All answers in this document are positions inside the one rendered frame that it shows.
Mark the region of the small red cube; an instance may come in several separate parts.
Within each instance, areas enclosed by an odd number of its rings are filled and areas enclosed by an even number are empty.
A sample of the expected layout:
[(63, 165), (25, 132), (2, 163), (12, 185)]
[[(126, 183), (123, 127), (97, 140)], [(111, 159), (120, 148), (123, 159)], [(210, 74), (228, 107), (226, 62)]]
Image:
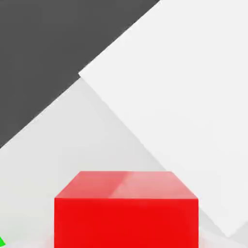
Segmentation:
[(54, 199), (54, 248), (199, 248), (199, 201), (170, 171), (81, 171)]

